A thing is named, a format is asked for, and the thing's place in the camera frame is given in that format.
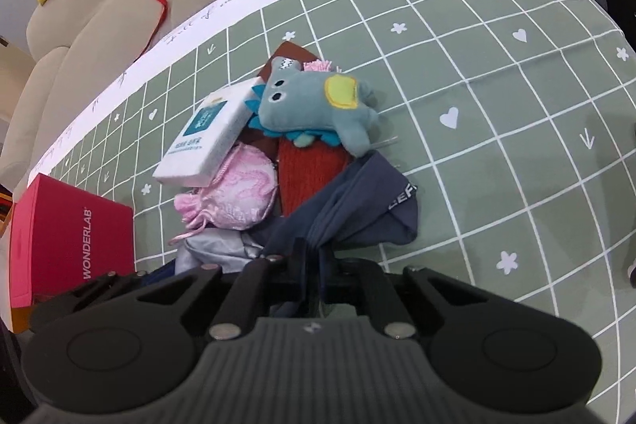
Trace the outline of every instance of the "teal label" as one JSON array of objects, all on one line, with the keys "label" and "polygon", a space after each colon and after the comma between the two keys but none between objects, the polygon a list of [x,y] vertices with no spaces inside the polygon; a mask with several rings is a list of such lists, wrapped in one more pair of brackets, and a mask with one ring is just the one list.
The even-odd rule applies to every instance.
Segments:
[{"label": "teal label", "polygon": [[219,115],[219,112],[222,110],[226,103],[227,101],[222,101],[217,105],[206,106],[199,110],[183,135],[192,135],[193,133],[202,132],[203,130],[207,130],[208,128],[210,128],[212,121],[216,116]]}]

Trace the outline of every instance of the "white tissue package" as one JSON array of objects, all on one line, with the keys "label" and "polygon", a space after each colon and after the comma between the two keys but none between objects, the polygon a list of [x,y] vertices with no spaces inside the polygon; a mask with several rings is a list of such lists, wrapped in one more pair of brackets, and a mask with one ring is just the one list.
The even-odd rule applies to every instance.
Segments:
[{"label": "white tissue package", "polygon": [[153,177],[165,184],[207,187],[253,112],[245,101],[256,99],[252,87],[260,77],[214,91],[179,132]]}]

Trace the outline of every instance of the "pink pouch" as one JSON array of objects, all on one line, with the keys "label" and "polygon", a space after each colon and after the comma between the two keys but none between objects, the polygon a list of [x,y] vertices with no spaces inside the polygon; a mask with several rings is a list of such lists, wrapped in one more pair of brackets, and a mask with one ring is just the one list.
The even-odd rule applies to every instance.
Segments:
[{"label": "pink pouch", "polygon": [[237,143],[208,187],[174,197],[174,208],[189,231],[169,244],[198,234],[210,223],[231,230],[253,227],[271,210],[277,186],[271,160],[258,148]]}]

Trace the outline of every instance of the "wonderlab box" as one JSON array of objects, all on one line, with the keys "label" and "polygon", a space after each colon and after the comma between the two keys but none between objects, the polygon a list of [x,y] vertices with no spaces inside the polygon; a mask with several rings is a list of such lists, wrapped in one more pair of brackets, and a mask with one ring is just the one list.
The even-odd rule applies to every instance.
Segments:
[{"label": "wonderlab box", "polygon": [[63,293],[109,271],[134,271],[130,207],[39,174],[14,206],[11,307]]}]

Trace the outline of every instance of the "gray dinosaur plush toy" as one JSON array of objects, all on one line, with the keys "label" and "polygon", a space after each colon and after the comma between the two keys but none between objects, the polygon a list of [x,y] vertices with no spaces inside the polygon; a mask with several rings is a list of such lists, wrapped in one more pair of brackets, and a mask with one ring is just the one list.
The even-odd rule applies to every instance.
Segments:
[{"label": "gray dinosaur plush toy", "polygon": [[261,99],[246,101],[257,114],[251,128],[298,146],[319,136],[330,145],[342,143],[354,157],[371,149],[368,131],[378,113],[366,104],[373,91],[363,81],[336,71],[303,71],[299,61],[276,57],[267,84],[253,90]]}]

